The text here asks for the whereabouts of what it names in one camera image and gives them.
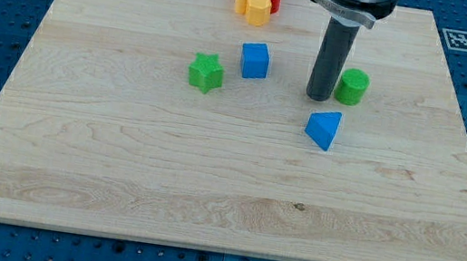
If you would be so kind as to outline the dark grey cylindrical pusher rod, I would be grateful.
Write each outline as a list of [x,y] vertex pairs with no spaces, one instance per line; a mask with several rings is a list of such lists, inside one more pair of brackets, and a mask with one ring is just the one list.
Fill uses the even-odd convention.
[[306,87],[311,100],[321,102],[330,98],[358,29],[359,26],[342,25],[335,18],[329,20]]

